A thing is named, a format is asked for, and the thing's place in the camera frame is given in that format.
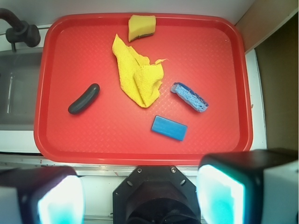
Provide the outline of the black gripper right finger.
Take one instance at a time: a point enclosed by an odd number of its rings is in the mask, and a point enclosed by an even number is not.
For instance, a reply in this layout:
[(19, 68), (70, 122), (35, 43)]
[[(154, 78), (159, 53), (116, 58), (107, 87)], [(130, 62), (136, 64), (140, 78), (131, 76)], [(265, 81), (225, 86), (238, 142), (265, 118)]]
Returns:
[(275, 148), (203, 156), (196, 192), (208, 224), (296, 224), (299, 155)]

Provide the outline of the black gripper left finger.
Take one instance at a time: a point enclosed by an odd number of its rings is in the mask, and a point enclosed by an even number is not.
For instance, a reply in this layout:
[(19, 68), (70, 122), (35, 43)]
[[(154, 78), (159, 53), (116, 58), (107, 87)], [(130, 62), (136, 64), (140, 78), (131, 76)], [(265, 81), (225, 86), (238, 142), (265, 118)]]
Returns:
[(81, 224), (84, 215), (84, 188), (72, 167), (1, 170), (2, 224)]

